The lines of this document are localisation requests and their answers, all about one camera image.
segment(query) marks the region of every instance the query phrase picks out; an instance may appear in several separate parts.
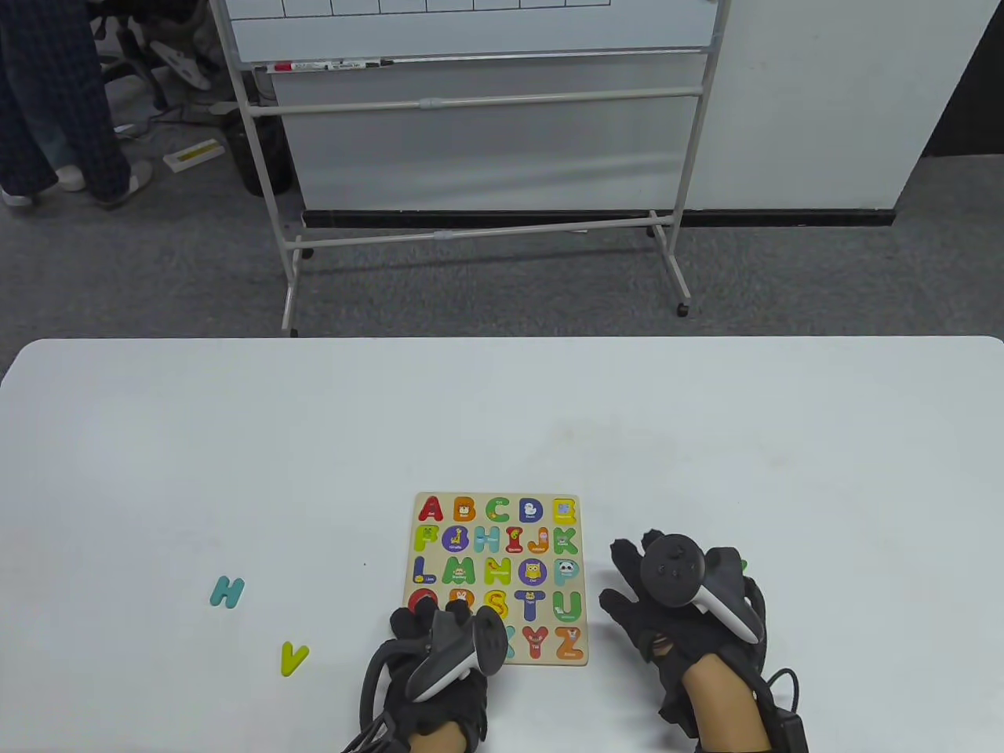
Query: hand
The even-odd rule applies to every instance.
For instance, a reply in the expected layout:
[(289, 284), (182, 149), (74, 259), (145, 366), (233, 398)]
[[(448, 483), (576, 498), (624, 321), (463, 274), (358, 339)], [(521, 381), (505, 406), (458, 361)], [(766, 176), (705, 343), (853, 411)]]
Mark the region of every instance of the hand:
[[(648, 549), (662, 536), (662, 531), (649, 531), (642, 537), (642, 547)], [(624, 630), (645, 661), (659, 668), (660, 681), (666, 689), (660, 714), (668, 722), (679, 724), (691, 737), (697, 737), (694, 709), (683, 688), (683, 676), (702, 658), (717, 654), (726, 645), (739, 647), (759, 672), (766, 654), (766, 639), (758, 646), (750, 646), (711, 612), (702, 614), (693, 604), (671, 608), (656, 601), (642, 582), (642, 555), (631, 541), (617, 539), (610, 544), (610, 557), (638, 601), (606, 588), (599, 594), (599, 605)], [(763, 602), (756, 583), (751, 578), (744, 581), (747, 596), (752, 597), (754, 608), (762, 616)]]
[[(405, 606), (397, 609), (391, 615), (391, 630), (395, 638), (427, 638), (437, 610), (431, 598), (419, 601), (414, 612)], [(464, 624), (471, 618), (467, 601), (451, 601), (446, 611), (454, 615), (458, 624)], [(430, 735), (443, 725), (456, 722), (467, 739), (467, 753), (473, 753), (488, 732), (488, 679), (477, 670), (472, 670), (467, 678), (454, 682), (430, 700), (413, 703), (405, 697), (405, 685), (421, 662), (420, 657), (403, 657), (388, 666), (391, 686), (384, 709), (395, 722), (395, 736), (407, 744), (412, 735)]]

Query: plaid pants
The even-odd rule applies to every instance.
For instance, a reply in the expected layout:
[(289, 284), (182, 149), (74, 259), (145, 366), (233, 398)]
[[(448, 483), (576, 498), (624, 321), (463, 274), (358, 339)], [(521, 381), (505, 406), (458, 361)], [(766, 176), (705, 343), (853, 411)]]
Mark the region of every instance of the plaid pants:
[[(83, 0), (0, 0), (7, 43), (34, 63), (49, 110), (62, 129), (90, 193), (112, 201), (129, 188), (130, 165), (111, 123), (101, 66)], [(30, 196), (56, 183), (2, 71), (0, 48), (0, 186)]]

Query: black baseboard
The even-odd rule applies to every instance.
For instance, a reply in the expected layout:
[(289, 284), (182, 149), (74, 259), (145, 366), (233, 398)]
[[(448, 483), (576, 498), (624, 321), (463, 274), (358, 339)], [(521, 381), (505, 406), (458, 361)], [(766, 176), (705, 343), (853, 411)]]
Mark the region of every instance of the black baseboard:
[[(306, 228), (372, 228), (385, 230), (474, 230), (559, 222), (592, 222), (647, 217), (648, 212), (357, 212), (307, 210)], [(886, 227), (896, 220), (892, 209), (729, 209), (684, 212), (689, 228)]]

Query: teal letter p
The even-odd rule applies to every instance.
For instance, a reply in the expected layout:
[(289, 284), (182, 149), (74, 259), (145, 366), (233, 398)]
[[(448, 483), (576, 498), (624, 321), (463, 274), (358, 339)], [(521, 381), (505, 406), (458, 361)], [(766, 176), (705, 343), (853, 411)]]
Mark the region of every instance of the teal letter p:
[(230, 578), (226, 575), (220, 575), (220, 579), (216, 581), (216, 587), (213, 589), (213, 595), (209, 597), (209, 603), (213, 606), (219, 606), (226, 599), (227, 608), (232, 609), (237, 606), (237, 599), (241, 597), (243, 590), (244, 581), (241, 578), (236, 578), (231, 583)]

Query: white sneaker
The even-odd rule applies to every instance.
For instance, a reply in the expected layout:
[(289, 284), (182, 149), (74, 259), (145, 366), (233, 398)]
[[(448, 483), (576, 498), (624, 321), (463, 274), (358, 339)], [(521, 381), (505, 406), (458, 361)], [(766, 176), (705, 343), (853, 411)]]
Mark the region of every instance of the white sneaker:
[(59, 179), (59, 188), (71, 194), (87, 188), (87, 184), (83, 180), (83, 173), (80, 172), (80, 169), (76, 165), (67, 165), (65, 168), (59, 168), (56, 171), (56, 178)]
[(109, 202), (97, 202), (105, 209), (119, 207), (143, 191), (154, 178), (154, 166), (150, 160), (138, 160), (133, 163), (133, 175), (129, 179), (129, 190), (119, 198)]
[(35, 203), (35, 198), (33, 196), (14, 196), (12, 194), (8, 194), (3, 189), (0, 189), (0, 195), (3, 196), (4, 204), (15, 209), (30, 207)]

